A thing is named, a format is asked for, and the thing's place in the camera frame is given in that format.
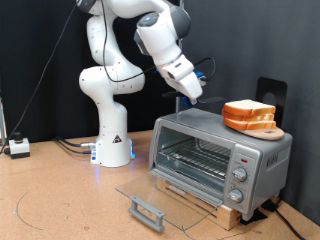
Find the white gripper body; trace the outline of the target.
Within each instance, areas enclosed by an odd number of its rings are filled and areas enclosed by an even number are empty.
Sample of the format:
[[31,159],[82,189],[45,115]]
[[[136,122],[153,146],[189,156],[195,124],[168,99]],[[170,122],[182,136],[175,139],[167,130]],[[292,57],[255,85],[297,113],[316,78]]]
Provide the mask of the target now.
[[176,83],[176,89],[190,99],[197,99],[203,93],[198,78],[193,71],[186,74],[175,74],[174,82]]

